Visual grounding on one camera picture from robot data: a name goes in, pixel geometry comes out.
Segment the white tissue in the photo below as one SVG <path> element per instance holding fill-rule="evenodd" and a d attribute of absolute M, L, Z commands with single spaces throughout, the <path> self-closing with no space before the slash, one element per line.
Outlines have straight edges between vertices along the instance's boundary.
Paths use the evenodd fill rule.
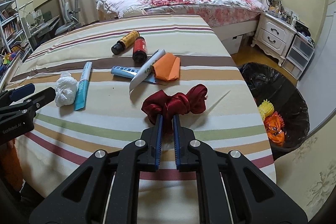
<path fill-rule="evenodd" d="M 57 107 L 71 105 L 75 101 L 77 80 L 69 72 L 63 72 L 56 81 L 55 103 Z"/>

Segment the white under-bed box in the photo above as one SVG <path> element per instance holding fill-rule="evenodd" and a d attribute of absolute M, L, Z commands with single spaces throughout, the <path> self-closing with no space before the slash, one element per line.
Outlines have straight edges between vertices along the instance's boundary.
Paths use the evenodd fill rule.
<path fill-rule="evenodd" d="M 242 35 L 234 36 L 233 38 L 222 40 L 222 44 L 226 48 L 227 52 L 230 55 L 233 55 L 235 53 L 238 53 L 242 38 L 243 38 Z"/>

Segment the orange snack wrapper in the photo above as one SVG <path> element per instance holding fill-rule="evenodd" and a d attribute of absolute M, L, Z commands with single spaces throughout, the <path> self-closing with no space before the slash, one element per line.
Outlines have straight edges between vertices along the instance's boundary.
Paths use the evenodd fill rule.
<path fill-rule="evenodd" d="M 268 135 L 268 139 L 278 145 L 282 146 L 285 142 L 284 120 L 278 112 L 274 112 L 264 120 L 264 127 Z"/>

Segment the white wardrobe door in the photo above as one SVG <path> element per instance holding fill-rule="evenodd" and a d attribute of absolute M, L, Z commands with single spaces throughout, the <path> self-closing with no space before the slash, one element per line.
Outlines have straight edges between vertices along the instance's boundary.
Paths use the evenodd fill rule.
<path fill-rule="evenodd" d="M 335 115 L 335 54 L 335 0 L 328 0 L 313 59 L 297 84 L 308 106 L 309 134 L 315 134 Z"/>

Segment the grey desk chair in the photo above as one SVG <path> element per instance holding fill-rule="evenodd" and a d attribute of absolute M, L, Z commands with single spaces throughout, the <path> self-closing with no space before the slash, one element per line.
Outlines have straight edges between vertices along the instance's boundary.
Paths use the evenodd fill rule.
<path fill-rule="evenodd" d="M 63 6 L 63 18 L 65 24 L 60 26 L 55 31 L 55 36 L 59 36 L 62 34 L 65 34 L 67 32 L 76 30 L 81 27 L 81 23 L 79 22 L 79 0 L 74 0 L 74 9 L 70 10 L 70 5 L 68 2 L 66 2 Z"/>

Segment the white nightstand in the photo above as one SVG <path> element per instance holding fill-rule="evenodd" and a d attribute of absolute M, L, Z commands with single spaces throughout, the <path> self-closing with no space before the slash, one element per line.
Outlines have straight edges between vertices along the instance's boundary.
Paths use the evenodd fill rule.
<path fill-rule="evenodd" d="M 277 59 L 278 66 L 282 67 L 296 33 L 290 24 L 263 12 L 251 47 L 258 46 L 266 55 Z"/>

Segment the bookshelf with books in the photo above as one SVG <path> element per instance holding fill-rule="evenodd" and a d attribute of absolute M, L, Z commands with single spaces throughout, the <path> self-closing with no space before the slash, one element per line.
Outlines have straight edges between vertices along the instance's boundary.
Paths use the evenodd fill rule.
<path fill-rule="evenodd" d="M 1 0 L 1 74 L 18 57 L 25 60 L 32 52 L 17 0 Z"/>

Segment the clear plastic drawer unit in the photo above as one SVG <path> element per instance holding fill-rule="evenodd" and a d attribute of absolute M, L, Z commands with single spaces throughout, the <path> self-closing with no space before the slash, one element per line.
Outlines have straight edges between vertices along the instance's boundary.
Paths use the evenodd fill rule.
<path fill-rule="evenodd" d="M 315 46 L 310 37 L 296 33 L 286 54 L 282 67 L 296 80 L 299 80 L 315 52 Z"/>

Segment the dark red satin scrunchie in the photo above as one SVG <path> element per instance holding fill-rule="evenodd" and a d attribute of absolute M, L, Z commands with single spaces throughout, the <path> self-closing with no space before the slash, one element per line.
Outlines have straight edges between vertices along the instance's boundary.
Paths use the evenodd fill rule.
<path fill-rule="evenodd" d="M 159 115 L 165 121 L 170 121 L 175 114 L 202 114 L 206 110 L 207 92 L 203 84 L 193 86 L 186 94 L 177 92 L 172 96 L 159 90 L 144 100 L 141 110 L 152 124 L 155 124 Z"/>

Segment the pink floral quilt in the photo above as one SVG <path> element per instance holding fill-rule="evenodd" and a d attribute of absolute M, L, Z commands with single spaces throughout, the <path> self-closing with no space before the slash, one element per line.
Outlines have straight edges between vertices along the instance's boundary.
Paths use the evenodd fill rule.
<path fill-rule="evenodd" d="M 258 0 L 96 0 L 96 9 L 121 18 L 155 14 L 198 15 L 210 27 L 222 27 L 258 17 Z"/>

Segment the grey study desk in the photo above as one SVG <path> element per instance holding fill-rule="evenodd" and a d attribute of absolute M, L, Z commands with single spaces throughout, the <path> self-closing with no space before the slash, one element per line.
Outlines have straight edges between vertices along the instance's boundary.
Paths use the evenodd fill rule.
<path fill-rule="evenodd" d="M 38 40 L 45 35 L 50 37 L 50 32 L 56 27 L 60 21 L 60 16 L 51 16 L 50 12 L 46 13 L 45 19 L 41 10 L 29 12 L 25 17 L 21 18 L 23 31 L 29 41 L 30 46 L 35 50 L 39 44 Z"/>

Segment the teal white tube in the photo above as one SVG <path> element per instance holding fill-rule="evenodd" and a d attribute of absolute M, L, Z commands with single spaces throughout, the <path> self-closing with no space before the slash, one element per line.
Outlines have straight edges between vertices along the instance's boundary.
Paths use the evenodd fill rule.
<path fill-rule="evenodd" d="M 80 81 L 77 87 L 76 98 L 74 101 L 75 111 L 82 110 L 85 107 L 91 70 L 92 70 L 92 62 L 88 61 L 84 65 Z"/>

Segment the red small bottle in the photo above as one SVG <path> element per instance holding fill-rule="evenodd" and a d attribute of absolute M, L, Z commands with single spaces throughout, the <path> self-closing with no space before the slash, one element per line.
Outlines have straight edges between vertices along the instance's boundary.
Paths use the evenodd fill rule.
<path fill-rule="evenodd" d="M 143 64 L 147 60 L 146 41 L 142 36 L 136 38 L 133 45 L 133 60 L 136 63 Z"/>

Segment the blue squeezed tube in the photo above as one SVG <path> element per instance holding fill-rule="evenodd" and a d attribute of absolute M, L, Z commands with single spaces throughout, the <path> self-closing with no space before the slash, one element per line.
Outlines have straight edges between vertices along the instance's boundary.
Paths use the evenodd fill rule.
<path fill-rule="evenodd" d="M 118 77 L 124 77 L 128 79 L 133 79 L 135 75 L 138 73 L 138 69 L 135 68 L 129 68 L 129 67 L 121 67 L 121 66 L 114 66 L 111 69 L 111 74 Z M 152 84 L 159 84 L 159 82 L 155 79 L 155 77 L 152 74 L 149 74 L 146 79 L 144 79 L 147 83 Z"/>

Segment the white tube green text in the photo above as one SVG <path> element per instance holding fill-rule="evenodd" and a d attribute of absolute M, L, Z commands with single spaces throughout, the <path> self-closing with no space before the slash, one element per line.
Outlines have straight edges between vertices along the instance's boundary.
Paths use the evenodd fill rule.
<path fill-rule="evenodd" d="M 165 50 L 157 50 L 139 69 L 137 74 L 132 78 L 129 85 L 129 94 L 146 79 L 153 70 L 153 64 L 166 54 Z"/>

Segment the yellow small bottle black cap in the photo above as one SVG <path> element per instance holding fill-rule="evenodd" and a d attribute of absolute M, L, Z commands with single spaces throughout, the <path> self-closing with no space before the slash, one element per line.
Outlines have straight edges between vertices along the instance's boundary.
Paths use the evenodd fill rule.
<path fill-rule="evenodd" d="M 114 55 L 119 55 L 124 50 L 129 48 L 136 40 L 136 38 L 139 37 L 139 32 L 136 30 L 133 30 L 123 36 L 120 40 L 117 41 L 117 43 L 111 48 L 111 51 Z"/>

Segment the striped bed sheet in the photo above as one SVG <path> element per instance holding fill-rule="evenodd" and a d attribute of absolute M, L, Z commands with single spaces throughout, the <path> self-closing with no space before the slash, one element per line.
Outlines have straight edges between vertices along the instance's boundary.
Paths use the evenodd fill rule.
<path fill-rule="evenodd" d="M 167 84 L 140 83 L 112 74 L 113 67 L 133 68 L 131 50 L 119 55 L 112 45 L 131 31 L 145 39 L 148 55 L 157 50 L 181 61 L 179 78 Z M 159 15 L 95 23 L 54 38 L 35 50 L 5 88 L 33 84 L 37 92 L 55 87 L 62 73 L 78 80 L 91 63 L 85 106 L 56 106 L 37 111 L 34 128 L 15 147 L 26 182 L 47 197 L 99 149 L 115 152 L 150 127 L 142 104 L 159 90 L 167 95 L 207 88 L 206 110 L 181 116 L 181 125 L 219 152 L 240 151 L 271 180 L 276 171 L 256 103 L 239 69 L 210 26 L 199 16 Z"/>

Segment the black lined trash bin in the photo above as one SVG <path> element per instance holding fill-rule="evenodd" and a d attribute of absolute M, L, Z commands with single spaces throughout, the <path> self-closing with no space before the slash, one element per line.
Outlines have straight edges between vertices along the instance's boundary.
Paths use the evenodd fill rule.
<path fill-rule="evenodd" d="M 284 120 L 284 144 L 270 142 L 273 158 L 299 148 L 307 138 L 310 124 L 308 106 L 298 89 L 279 71 L 264 64 L 246 63 L 239 71 L 256 103 L 268 100 Z"/>

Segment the orange cloth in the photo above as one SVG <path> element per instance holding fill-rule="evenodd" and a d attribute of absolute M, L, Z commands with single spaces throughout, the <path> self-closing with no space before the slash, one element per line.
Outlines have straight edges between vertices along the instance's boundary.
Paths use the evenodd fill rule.
<path fill-rule="evenodd" d="M 23 185 L 23 171 L 18 159 L 13 139 L 1 145 L 1 175 L 15 191 L 19 192 Z"/>

